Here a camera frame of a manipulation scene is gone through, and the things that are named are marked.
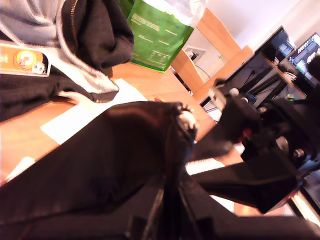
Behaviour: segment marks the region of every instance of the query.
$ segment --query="wall socket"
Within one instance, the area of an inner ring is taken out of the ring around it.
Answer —
[[[194,54],[198,54],[198,56],[193,60],[194,63],[197,63],[199,59],[206,53],[206,50],[193,47],[193,46],[187,46],[186,49],[184,50],[186,53],[188,52],[193,52]]]

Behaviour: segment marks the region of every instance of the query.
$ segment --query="monitor screen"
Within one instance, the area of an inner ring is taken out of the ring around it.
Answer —
[[[278,59],[280,58],[280,61],[288,57],[296,49],[295,44],[285,30],[280,31],[273,39],[271,39],[271,44],[281,53],[282,56],[278,57]]]
[[[307,67],[317,53],[320,54],[320,36],[314,33],[289,56],[289,62],[292,63],[314,87],[318,84],[318,81],[308,72]]]

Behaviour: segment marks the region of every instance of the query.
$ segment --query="metal screw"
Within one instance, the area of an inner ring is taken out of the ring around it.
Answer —
[[[258,109],[258,112],[261,114],[265,113],[266,111],[267,111],[267,108],[265,106],[262,106]]]
[[[305,155],[305,152],[301,148],[298,148],[298,149],[294,150],[294,152],[293,152],[293,156],[295,158],[301,158],[304,155]]]

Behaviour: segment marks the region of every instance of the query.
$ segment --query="label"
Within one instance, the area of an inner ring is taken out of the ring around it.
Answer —
[[[51,65],[41,52],[13,45],[0,43],[1,74],[47,77]]]
[[[128,23],[134,33],[132,62],[165,71],[191,35],[193,28],[174,15],[143,0],[135,0]]]

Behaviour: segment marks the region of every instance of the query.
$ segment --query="orange sticker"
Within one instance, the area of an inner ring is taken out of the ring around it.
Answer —
[[[0,43],[0,71],[2,74],[46,77],[50,72],[48,58],[39,51],[10,43]]]

